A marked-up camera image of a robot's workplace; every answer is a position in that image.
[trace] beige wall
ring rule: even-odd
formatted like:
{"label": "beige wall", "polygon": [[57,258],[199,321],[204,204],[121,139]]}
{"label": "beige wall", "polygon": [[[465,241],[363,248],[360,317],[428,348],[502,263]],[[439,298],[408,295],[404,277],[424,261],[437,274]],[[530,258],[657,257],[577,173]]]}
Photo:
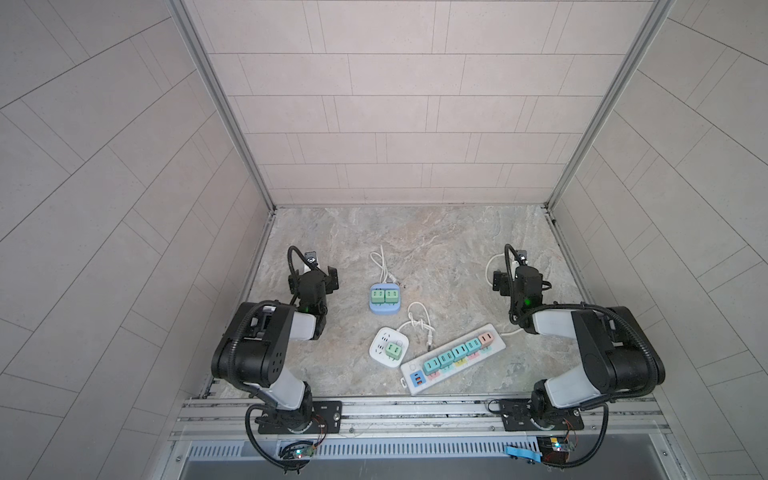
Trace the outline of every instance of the beige wall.
{"label": "beige wall", "polygon": [[541,203],[650,2],[187,0],[278,204]]}
{"label": "beige wall", "polygon": [[658,350],[699,479],[768,478],[765,25],[763,0],[678,0],[553,212]]}
{"label": "beige wall", "polygon": [[245,283],[266,207],[169,17],[0,2],[3,479],[140,478]]}

